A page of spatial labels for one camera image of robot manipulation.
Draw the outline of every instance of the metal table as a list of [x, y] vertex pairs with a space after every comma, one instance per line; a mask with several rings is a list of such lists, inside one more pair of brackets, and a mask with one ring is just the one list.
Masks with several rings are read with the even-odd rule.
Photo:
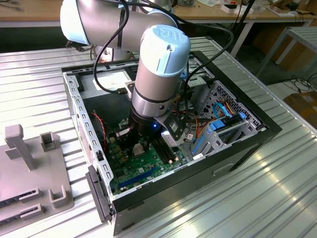
[[[278, 50], [280, 45], [284, 42], [287, 36], [293, 38], [292, 42], [287, 46], [287, 48], [292, 48], [297, 41], [317, 54], [317, 27], [286, 27], [260, 64], [260, 68], [256, 73], [257, 77], [259, 77], [260, 74], [263, 72], [269, 60], [273, 57], [273, 55]], [[283, 52], [283, 54], [285, 54], [283, 57], [285, 57], [289, 51], [290, 49], [286, 49]], [[308, 70], [305, 77], [307, 77], [316, 66], [317, 65], [313, 65], [313, 67]]]
[[[209, 58], [220, 47], [193, 38], [192, 50]], [[87, 166], [70, 119], [60, 68], [89, 64], [89, 53], [57, 49], [0, 55], [0, 136], [20, 123], [25, 137], [57, 132], [75, 205], [5, 235], [22, 237], [111, 237], [99, 221], [89, 191]], [[117, 237], [316, 237], [316, 130], [249, 73], [230, 54], [214, 63], [272, 117], [283, 131], [242, 167]]]

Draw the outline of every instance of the wooden desk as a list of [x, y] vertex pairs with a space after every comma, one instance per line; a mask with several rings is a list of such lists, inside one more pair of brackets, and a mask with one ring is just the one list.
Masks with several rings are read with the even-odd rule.
[[[176, 6], [174, 7], [175, 14], [185, 20], [192, 20], [194, 22], [201, 23], [219, 23], [219, 22], [235, 22], [237, 15], [232, 13], [228, 14], [221, 10], [220, 5], [209, 7], [198, 1], [195, 2], [194, 7]], [[315, 16], [310, 14], [304, 15], [304, 21], [314, 19]], [[246, 17], [245, 22], [256, 21], [256, 22], [295, 22], [302, 21], [302, 17], [295, 19], [295, 16], [280, 17], [270, 10], [266, 9], [261, 13], [249, 14]]]
[[17, 0], [23, 11], [0, 6], [0, 27], [60, 26], [59, 12], [62, 0]]
[[[24, 11], [17, 11], [0, 7], [0, 27], [34, 27], [34, 26], [59, 26], [59, 12], [62, 0], [19, 0]], [[194, 7], [176, 6], [175, 14], [195, 23], [232, 23], [237, 15], [228, 14], [220, 9], [219, 5], [209, 7], [200, 2], [195, 2]], [[315, 16], [304, 15], [304, 19], [295, 16], [279, 17], [269, 10], [247, 16], [243, 28], [231, 54], [236, 56], [242, 43], [246, 39], [254, 23], [257, 22], [299, 22], [309, 26]], [[286, 54], [282, 54], [278, 61], [281, 62]]]

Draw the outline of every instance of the yellow wire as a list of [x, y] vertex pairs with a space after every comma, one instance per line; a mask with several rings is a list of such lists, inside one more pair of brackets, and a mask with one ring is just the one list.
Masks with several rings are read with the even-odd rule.
[[233, 112], [233, 110], [231, 109], [231, 107], [229, 106], [228, 102], [226, 102], [226, 104], [227, 104], [227, 106], [228, 106], [230, 112], [231, 112], [232, 114], [234, 114], [234, 112]]
[[189, 113], [189, 114], [192, 115], [192, 116], [195, 118], [195, 121], [196, 121], [195, 135], [196, 135], [196, 133], [197, 133], [197, 126], [198, 126], [197, 117], [196, 117], [194, 114], [192, 114], [192, 113]]
[[204, 128], [206, 127], [208, 125], [208, 123], [206, 123], [206, 125], [202, 128], [202, 130], [200, 131], [200, 133], [199, 133], [199, 135], [197, 136], [197, 138], [199, 138], [199, 136], [203, 133], [203, 130], [204, 130]]

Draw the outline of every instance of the workbench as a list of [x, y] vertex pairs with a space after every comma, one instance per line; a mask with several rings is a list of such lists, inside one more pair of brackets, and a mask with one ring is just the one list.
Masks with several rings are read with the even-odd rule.
[[[221, 48], [193, 38], [192, 50], [211, 58]], [[6, 125], [20, 123], [24, 137], [56, 132], [75, 200], [73, 208], [4, 235], [111, 237], [85, 178], [87, 165], [71, 120], [62, 67], [92, 63], [89, 52], [56, 49], [0, 55], [0, 142]], [[229, 53], [217, 65], [281, 127], [244, 165], [132, 226], [117, 237], [316, 237], [317, 131], [274, 96]]]
[[[24, 11], [16, 11], [0, 7], [0, 27], [48, 27], [60, 26], [59, 12], [62, 0], [19, 0]], [[234, 23], [237, 15], [228, 14], [220, 9], [220, 5], [209, 7], [195, 1], [193, 7], [175, 6], [174, 13], [194, 23]], [[261, 13], [249, 14], [234, 48], [231, 51], [236, 56], [254, 23], [263, 22], [303, 22], [309, 26], [316, 16], [304, 14], [301, 16], [280, 17], [266, 9]]]

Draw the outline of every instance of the cardboard box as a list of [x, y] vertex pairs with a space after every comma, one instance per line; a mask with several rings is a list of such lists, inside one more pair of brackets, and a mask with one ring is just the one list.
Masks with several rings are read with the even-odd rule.
[[284, 102], [317, 129], [317, 92], [294, 93]]
[[269, 6], [270, 9], [272, 9], [273, 11], [277, 12], [277, 13], [288, 13], [290, 11], [290, 9], [280, 9], [277, 6], [271, 5]]
[[[234, 10], [234, 14], [239, 14], [239, 11], [240, 11], [240, 15], [239, 16], [242, 16], [244, 14], [244, 12], [246, 11], [248, 6], [242, 6], [241, 7], [241, 11], [240, 11], [240, 5], [237, 5], [237, 8]], [[248, 12], [248, 14], [252, 14], [254, 12], [254, 10], [251, 8]]]
[[237, 4], [224, 4], [221, 6], [221, 10], [227, 13], [234, 13], [234, 10], [237, 8]]
[[298, 8], [297, 9], [306, 10], [306, 7], [310, 3], [310, 1], [311, 0], [300, 0], [300, 2], [298, 3]]

